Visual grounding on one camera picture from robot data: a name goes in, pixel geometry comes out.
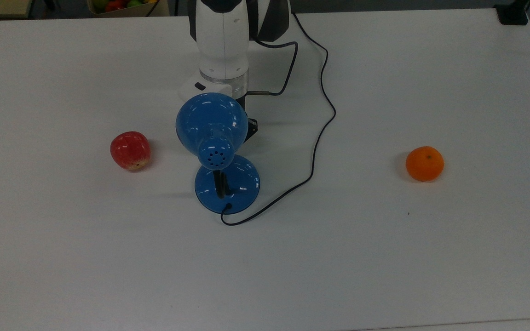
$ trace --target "black wire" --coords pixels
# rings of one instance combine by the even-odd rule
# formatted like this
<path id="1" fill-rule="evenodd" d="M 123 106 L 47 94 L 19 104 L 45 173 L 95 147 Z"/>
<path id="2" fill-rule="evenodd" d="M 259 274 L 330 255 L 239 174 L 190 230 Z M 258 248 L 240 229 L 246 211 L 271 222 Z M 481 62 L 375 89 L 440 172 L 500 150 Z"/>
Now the black wire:
<path id="1" fill-rule="evenodd" d="M 261 42 L 261 40 L 258 40 L 257 38 L 253 38 L 255 42 L 263 47 L 267 48 L 284 48 L 288 46 L 295 46 L 294 49 L 294 57 L 292 58 L 292 63 L 290 64 L 290 69 L 288 70 L 288 75 L 286 76 L 286 82 L 283 84 L 282 90 L 279 92 L 269 92 L 269 91 L 249 91 L 247 92 L 247 96 L 281 96 L 281 94 L 286 90 L 286 86 L 288 86 L 288 82 L 290 81 L 290 76 L 292 75 L 292 69 L 294 69 L 294 63 L 296 62 L 296 57 L 298 55 L 298 43 L 295 41 L 288 42 L 286 44 L 281 45 L 269 45 Z"/>
<path id="2" fill-rule="evenodd" d="M 153 13 L 153 10 L 156 8 L 156 5 L 158 5 L 158 3 L 160 2 L 160 0 L 156 0 L 153 8 L 151 8 L 151 10 L 149 11 L 149 13 L 147 13 L 147 16 L 145 17 L 149 17 L 152 13 Z"/>
<path id="3" fill-rule="evenodd" d="M 225 221 L 225 219 L 224 219 L 225 212 L 228 209 L 232 208 L 232 205 L 230 203 L 227 203 L 225 208 L 220 213 L 220 220 L 222 221 L 223 224 L 226 224 L 227 226 L 237 226 L 237 225 L 246 223 L 246 222 L 252 220 L 253 218 L 261 215 L 262 212 L 264 212 L 267 209 L 269 209 L 269 207 L 271 207 L 272 205 L 275 205 L 275 203 L 277 203 L 278 201 L 283 199 L 289 193 L 293 192 L 294 190 L 296 190 L 300 186 L 302 186 L 305 183 L 307 183 L 312 178 L 312 176 L 314 176 L 314 165 L 315 165 L 315 161 L 316 161 L 316 150 L 318 149 L 318 143 L 320 142 L 320 138 L 322 137 L 322 134 L 324 133 L 324 130 L 326 130 L 326 127 L 330 124 L 330 122 L 332 122 L 334 120 L 334 118 L 337 115 L 337 109 L 334 107 L 333 103 L 330 101 L 330 99 L 326 95 L 326 91 L 324 90 L 324 83 L 323 83 L 324 69 L 326 68 L 326 63 L 328 63 L 328 50 L 326 48 L 324 48 L 324 46 L 322 46 L 321 44 L 318 44 L 318 42 L 313 40 L 307 34 L 307 32 L 304 30 L 304 27 L 301 25 L 300 20 L 298 19 L 298 16 L 296 15 L 296 13 L 292 12 L 292 15 L 294 15 L 294 17 L 296 18 L 296 22 L 298 23 L 298 26 L 300 27 L 301 31 L 304 33 L 305 37 L 308 38 L 308 40 L 310 40 L 311 42 L 315 43 L 318 47 L 322 48 L 324 50 L 324 52 L 326 52 L 326 57 L 324 58 L 324 64 L 322 65 L 322 69 L 320 70 L 320 89 L 322 90 L 322 94 L 324 95 L 324 98 L 326 99 L 326 101 L 328 102 L 330 107 L 333 109 L 333 116 L 328 120 L 328 122 L 326 122 L 326 124 L 324 124 L 324 126 L 322 127 L 322 130 L 320 130 L 320 133 L 318 134 L 318 138 L 316 138 L 316 144 L 314 145 L 314 151 L 312 152 L 312 164 L 311 164 L 311 169 L 310 169 L 310 175 L 308 176 L 308 178 L 305 179 L 300 184 L 297 184 L 296 186 L 294 186 L 294 187 L 290 188 L 289 190 L 285 191 L 282 195 L 277 197 L 277 199 L 275 199 L 274 201 L 270 202 L 269 205 L 266 205 L 265 207 L 263 207 L 258 212 L 255 212 L 253 215 L 251 215 L 251 216 L 249 216 L 249 217 L 247 217 L 244 220 L 241 220 L 239 222 L 228 223 L 228 222 Z"/>

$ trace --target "floor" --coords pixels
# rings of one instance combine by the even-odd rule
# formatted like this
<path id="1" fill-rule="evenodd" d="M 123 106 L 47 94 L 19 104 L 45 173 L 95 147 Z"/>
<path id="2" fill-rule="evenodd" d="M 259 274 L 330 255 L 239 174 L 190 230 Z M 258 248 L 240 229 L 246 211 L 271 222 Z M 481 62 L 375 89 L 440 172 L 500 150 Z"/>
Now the floor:
<path id="1" fill-rule="evenodd" d="M 167 0 L 174 15 L 175 2 Z M 86 0 L 54 0 L 55 11 L 46 9 L 44 0 L 34 0 L 30 18 L 63 19 L 93 17 Z M 292 9 L 305 12 L 393 11 L 415 9 L 492 8 L 511 0 L 290 0 Z M 187 0 L 179 0 L 179 15 L 187 15 Z"/>

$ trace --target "lamp shade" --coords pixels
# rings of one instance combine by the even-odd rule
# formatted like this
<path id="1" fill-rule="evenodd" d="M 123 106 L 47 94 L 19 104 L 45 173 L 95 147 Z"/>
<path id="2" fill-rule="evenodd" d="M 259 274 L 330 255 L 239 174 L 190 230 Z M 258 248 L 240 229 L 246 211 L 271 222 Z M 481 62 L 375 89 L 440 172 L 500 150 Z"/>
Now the lamp shade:
<path id="1" fill-rule="evenodd" d="M 205 93 L 187 101 L 175 122 L 177 136 L 209 170 L 228 167 L 248 132 L 247 115 L 233 98 Z"/>

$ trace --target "table surface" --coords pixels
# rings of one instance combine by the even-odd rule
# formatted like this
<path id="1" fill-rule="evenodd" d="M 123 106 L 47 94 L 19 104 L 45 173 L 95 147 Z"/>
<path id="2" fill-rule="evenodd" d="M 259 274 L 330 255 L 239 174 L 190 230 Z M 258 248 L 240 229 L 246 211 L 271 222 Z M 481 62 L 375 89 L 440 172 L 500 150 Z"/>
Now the table surface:
<path id="1" fill-rule="evenodd" d="M 32 0 L 0 0 L 0 17 L 28 17 Z"/>
<path id="2" fill-rule="evenodd" d="M 353 330 L 530 318 L 530 25 L 492 9 L 300 15 L 337 118 L 306 186 L 229 228 L 193 193 L 185 17 L 0 22 L 0 331 Z M 250 97 L 261 175 L 240 219 L 307 177 L 322 53 Z M 250 89 L 292 50 L 251 45 Z M 140 172 L 109 143 L 136 130 Z M 413 148 L 446 161 L 433 183 Z"/>

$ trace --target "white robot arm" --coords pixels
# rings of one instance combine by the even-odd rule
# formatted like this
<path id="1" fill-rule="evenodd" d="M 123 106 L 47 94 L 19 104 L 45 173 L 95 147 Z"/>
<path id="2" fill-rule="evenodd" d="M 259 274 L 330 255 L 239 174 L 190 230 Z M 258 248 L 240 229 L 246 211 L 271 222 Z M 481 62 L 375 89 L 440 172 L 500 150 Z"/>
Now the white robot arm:
<path id="1" fill-rule="evenodd" d="M 200 63 L 179 96 L 187 101 L 219 92 L 241 100 L 248 90 L 248 42 L 274 41 L 288 29 L 288 0 L 190 0 L 188 9 Z"/>

